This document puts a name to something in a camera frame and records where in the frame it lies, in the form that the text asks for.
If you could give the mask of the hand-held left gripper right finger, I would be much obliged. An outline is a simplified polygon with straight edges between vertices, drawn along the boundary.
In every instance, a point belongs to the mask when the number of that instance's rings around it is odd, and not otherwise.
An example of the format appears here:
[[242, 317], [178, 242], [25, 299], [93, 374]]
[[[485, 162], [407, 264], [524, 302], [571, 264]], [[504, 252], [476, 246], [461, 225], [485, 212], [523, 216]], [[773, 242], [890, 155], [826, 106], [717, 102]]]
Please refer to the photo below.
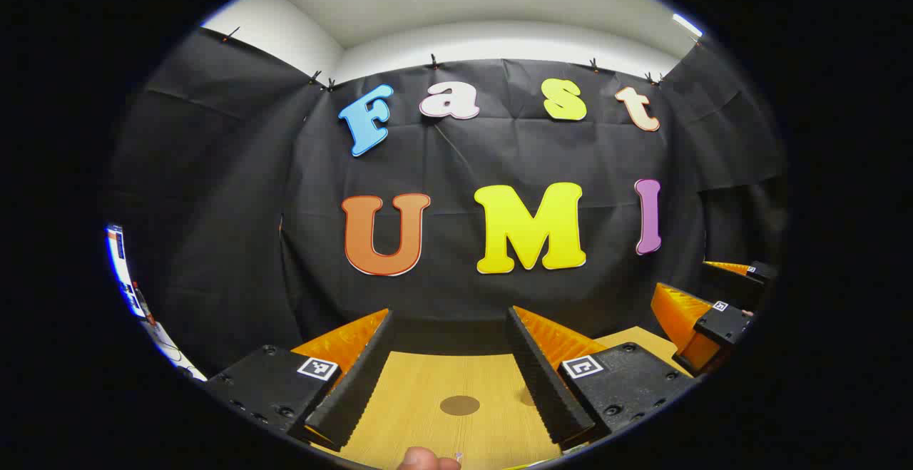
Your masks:
[[635, 341], [606, 347], [516, 305], [506, 313], [506, 338], [546, 431], [561, 449], [642, 424], [698, 385]]

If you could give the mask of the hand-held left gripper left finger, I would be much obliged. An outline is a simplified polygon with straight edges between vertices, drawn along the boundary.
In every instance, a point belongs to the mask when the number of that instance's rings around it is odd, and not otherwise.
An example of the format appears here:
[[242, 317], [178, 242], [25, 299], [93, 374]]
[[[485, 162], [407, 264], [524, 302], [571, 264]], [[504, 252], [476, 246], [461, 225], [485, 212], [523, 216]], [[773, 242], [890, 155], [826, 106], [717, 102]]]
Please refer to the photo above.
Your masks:
[[205, 389], [265, 428], [339, 451], [349, 443], [391, 352], [391, 310], [286, 350], [264, 344], [208, 379]]

